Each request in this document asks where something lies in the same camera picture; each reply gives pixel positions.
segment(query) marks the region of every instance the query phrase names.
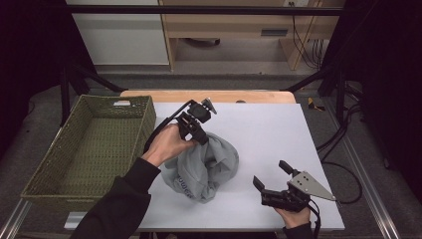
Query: black sleeve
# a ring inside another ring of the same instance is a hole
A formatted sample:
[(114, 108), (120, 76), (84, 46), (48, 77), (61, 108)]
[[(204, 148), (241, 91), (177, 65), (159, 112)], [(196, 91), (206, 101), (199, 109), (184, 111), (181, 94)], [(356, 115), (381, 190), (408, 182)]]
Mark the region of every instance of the black sleeve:
[(71, 238), (124, 238), (137, 229), (148, 208), (148, 189), (160, 170), (139, 158), (87, 213)]
[(313, 230), (311, 229), (311, 223), (304, 224), (291, 229), (283, 228), (288, 239), (313, 239)]

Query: green woven basket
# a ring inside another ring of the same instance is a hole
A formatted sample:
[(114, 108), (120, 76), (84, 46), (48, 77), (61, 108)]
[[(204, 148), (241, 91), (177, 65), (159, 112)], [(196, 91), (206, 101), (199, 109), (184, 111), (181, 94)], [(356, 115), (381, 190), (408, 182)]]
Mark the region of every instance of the green woven basket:
[(150, 96), (81, 96), (21, 196), (52, 209), (89, 210), (141, 156), (155, 119)]

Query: person's arm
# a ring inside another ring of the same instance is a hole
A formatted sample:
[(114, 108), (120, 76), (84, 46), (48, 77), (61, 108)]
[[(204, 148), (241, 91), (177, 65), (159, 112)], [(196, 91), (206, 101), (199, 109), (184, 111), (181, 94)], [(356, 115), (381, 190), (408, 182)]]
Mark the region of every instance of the person's arm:
[(311, 229), (311, 211), (304, 208), (300, 212), (286, 211), (280, 208), (274, 208), (282, 216), (286, 226), (283, 228), (288, 239), (313, 239)]
[(127, 239), (146, 213), (148, 189), (160, 172), (158, 166), (194, 144), (180, 138), (177, 124), (166, 126), (128, 173), (115, 178), (111, 190), (86, 214), (71, 238)]

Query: white table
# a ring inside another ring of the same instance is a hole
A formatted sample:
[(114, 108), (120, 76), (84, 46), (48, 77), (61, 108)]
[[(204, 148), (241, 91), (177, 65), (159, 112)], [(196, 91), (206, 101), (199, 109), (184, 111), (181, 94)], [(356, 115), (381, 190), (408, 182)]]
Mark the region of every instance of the white table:
[[(154, 103), (157, 124), (181, 105)], [(280, 160), (297, 170), (306, 170), (330, 191), (300, 105), (216, 103), (214, 106), (218, 115), (202, 126), (237, 148), (240, 163), (236, 176), (218, 189), (213, 200), (202, 204), (174, 192), (158, 175), (149, 190), (152, 200), (139, 230), (281, 230), (283, 220), (273, 208), (261, 205), (261, 194), (252, 183), (256, 175), (267, 189), (287, 189), (291, 177), (278, 167)], [(322, 230), (344, 229), (335, 202), (315, 197), (313, 200), (320, 209)], [(75, 229), (84, 214), (70, 213), (65, 228)]]

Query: white cabinet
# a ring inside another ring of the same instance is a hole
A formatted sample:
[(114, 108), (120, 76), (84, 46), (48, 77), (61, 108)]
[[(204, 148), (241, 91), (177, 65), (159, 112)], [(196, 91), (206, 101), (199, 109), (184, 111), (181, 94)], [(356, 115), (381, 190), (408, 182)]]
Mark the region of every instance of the white cabinet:
[[(68, 4), (158, 5), (156, 0), (67, 0)], [(168, 65), (158, 14), (73, 14), (95, 65)]]

